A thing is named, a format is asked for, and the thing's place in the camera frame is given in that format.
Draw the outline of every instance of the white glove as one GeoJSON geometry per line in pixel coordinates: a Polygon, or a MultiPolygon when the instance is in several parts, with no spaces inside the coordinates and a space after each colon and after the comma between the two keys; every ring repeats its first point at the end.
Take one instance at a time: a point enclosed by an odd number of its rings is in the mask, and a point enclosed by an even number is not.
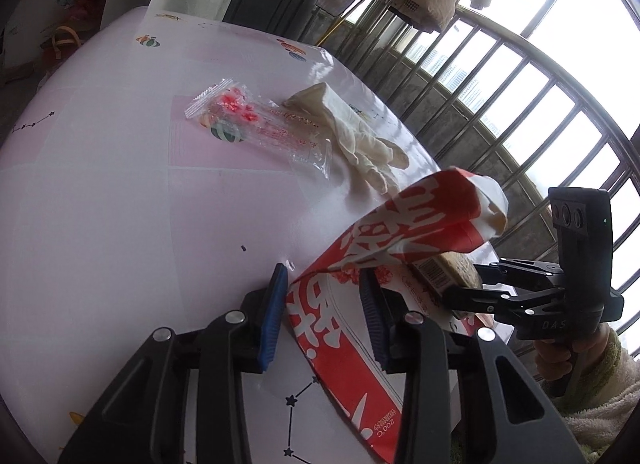
{"type": "Polygon", "coordinates": [[[289,97],[284,106],[303,111],[319,126],[329,127],[349,164],[379,193],[396,194],[398,180],[390,167],[406,169],[409,157],[400,147],[374,135],[351,107],[325,82],[289,97]]]}

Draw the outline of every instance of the small cartoon print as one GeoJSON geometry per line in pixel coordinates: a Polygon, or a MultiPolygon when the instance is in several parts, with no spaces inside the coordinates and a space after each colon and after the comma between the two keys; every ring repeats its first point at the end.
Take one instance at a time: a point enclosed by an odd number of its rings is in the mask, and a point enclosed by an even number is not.
{"type": "Polygon", "coordinates": [[[289,55],[293,59],[306,62],[306,59],[303,58],[303,56],[306,56],[306,52],[303,49],[301,49],[300,47],[296,47],[291,43],[287,43],[283,39],[277,39],[276,41],[280,43],[280,45],[289,53],[289,55]]]}
{"type": "Polygon", "coordinates": [[[183,18],[178,18],[177,16],[174,16],[173,14],[156,14],[157,18],[167,18],[167,19],[172,19],[174,21],[184,21],[183,18]]]}
{"type": "Polygon", "coordinates": [[[160,42],[156,41],[155,36],[149,37],[149,34],[136,38],[136,41],[145,47],[159,47],[160,42]]]}
{"type": "Polygon", "coordinates": [[[289,52],[289,55],[294,58],[297,59],[298,61],[303,61],[306,63],[306,59],[304,59],[302,56],[299,56],[297,53],[295,52],[289,52]]]}

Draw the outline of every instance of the star constellation print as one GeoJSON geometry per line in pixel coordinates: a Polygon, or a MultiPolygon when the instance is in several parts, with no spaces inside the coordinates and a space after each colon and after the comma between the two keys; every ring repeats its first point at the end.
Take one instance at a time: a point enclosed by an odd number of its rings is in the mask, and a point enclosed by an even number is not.
{"type": "Polygon", "coordinates": [[[318,384],[320,381],[316,376],[313,376],[313,379],[309,384],[307,384],[302,390],[300,390],[297,394],[291,394],[289,397],[285,397],[287,401],[287,406],[289,407],[289,438],[287,439],[287,448],[283,450],[285,457],[293,457],[294,459],[299,460],[300,462],[304,462],[305,464],[311,464],[308,460],[304,460],[302,457],[299,457],[295,454],[295,452],[291,449],[291,426],[293,425],[293,410],[296,407],[296,403],[300,400],[302,394],[309,389],[310,386],[314,384],[318,384]]]}
{"type": "Polygon", "coordinates": [[[21,129],[25,129],[25,128],[33,128],[36,124],[41,123],[45,119],[48,119],[49,117],[55,114],[56,114],[55,111],[50,111],[48,115],[44,116],[42,119],[40,119],[39,121],[36,121],[35,123],[22,124],[22,126],[14,127],[14,129],[11,130],[11,133],[15,133],[16,131],[20,131],[21,129]]]}

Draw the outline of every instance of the human hand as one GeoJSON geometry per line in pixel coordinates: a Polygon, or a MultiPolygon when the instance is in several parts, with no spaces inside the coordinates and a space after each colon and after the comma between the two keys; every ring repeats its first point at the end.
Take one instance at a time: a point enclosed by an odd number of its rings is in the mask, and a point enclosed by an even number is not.
{"type": "MultiPolygon", "coordinates": [[[[573,342],[574,352],[580,354],[587,352],[585,372],[597,365],[604,354],[609,339],[609,325],[600,323],[596,332],[587,339],[580,339],[573,342]]],[[[555,381],[568,374],[572,370],[569,362],[571,352],[568,348],[554,344],[553,339],[537,339],[533,341],[533,346],[538,352],[536,354],[536,366],[538,373],[546,381],[555,381]]]]}

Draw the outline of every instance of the barcode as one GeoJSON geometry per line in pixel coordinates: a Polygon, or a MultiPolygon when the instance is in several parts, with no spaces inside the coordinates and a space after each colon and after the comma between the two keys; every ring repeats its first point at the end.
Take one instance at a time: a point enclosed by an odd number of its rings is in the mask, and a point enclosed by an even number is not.
{"type": "Polygon", "coordinates": [[[418,268],[436,292],[443,291],[451,285],[449,276],[433,258],[429,258],[418,268]]]}

